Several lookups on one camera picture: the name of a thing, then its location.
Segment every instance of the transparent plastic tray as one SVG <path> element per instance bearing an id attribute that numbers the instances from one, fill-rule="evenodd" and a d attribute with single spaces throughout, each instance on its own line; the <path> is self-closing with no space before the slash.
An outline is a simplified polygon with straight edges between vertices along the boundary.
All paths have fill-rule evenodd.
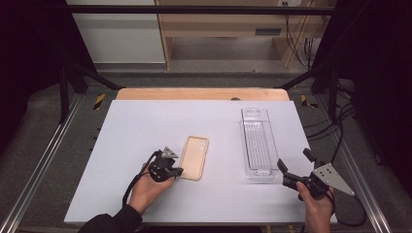
<path id="1" fill-rule="evenodd" d="M 246 177 L 255 182 L 272 182 L 279 172 L 278 153 L 265 109 L 242 109 L 241 132 Z"/>

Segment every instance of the hand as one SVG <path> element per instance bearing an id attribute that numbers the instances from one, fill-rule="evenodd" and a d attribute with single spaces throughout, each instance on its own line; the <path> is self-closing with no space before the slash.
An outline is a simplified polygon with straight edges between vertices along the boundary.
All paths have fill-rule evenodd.
<path id="1" fill-rule="evenodd" d="M 148 168 L 145 169 L 143 174 L 144 175 L 133 186 L 128 203 L 128 205 L 133 207 L 140 215 L 151 206 L 164 190 L 171 187 L 175 181 L 175 178 L 169 178 L 165 182 L 157 183 L 149 175 Z"/>
<path id="2" fill-rule="evenodd" d="M 330 232 L 330 217 L 332 214 L 332 204 L 330 200 L 326 197 L 321 200 L 315 200 L 305 184 L 297 182 L 296 186 L 300 196 L 305 202 L 305 223 L 308 231 L 311 233 Z"/>

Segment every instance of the metal bar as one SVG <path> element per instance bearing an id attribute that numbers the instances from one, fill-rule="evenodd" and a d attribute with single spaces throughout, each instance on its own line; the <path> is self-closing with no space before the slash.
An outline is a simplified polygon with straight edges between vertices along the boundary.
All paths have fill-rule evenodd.
<path id="1" fill-rule="evenodd" d="M 40 185 L 40 182 L 45 176 L 49 165 L 51 164 L 52 159 L 68 127 L 70 126 L 70 123 L 72 122 L 76 111 L 79 108 L 79 104 L 82 99 L 82 94 L 75 94 L 75 98 L 70 106 L 69 115 L 67 116 L 66 120 L 63 123 L 59 124 L 57 129 L 55 130 L 51 141 L 49 142 L 45 152 L 40 158 L 40 161 L 34 169 L 29 181 L 24 187 L 24 190 L 22 191 L 12 210 L 7 215 L 6 219 L 3 221 L 0 227 L 1 233 L 14 233 L 17 230 L 18 224 L 20 223 L 25 211 L 27 210 L 31 200 L 33 199 L 34 194 L 36 193 L 36 190 Z"/>
<path id="2" fill-rule="evenodd" d="M 315 97 L 317 99 L 317 102 L 320 104 L 320 107 L 325 117 L 329 118 L 326 109 L 326 98 L 323 95 L 315 95 Z M 337 144 L 340 138 L 340 131 L 336 130 L 333 133 L 333 136 L 333 139 Z M 342 139 L 340 151 L 342 152 L 343 162 L 345 164 L 346 169 L 348 170 L 349 176 L 351 177 L 351 180 L 354 182 L 357 195 L 363 203 L 363 206 L 369 216 L 370 222 L 375 228 L 375 231 L 381 233 L 392 232 L 391 227 L 389 226 L 384 214 L 382 213 L 378 205 L 378 202 L 376 201 L 372 191 L 370 190 L 370 187 L 367 184 L 366 179 L 364 178 L 344 139 Z"/>
<path id="3" fill-rule="evenodd" d="M 290 15 L 336 16 L 353 10 L 333 7 L 254 7 L 254 6 L 107 6 L 107 5 L 44 5 L 44 9 L 73 14 L 207 14 L 207 15 Z"/>

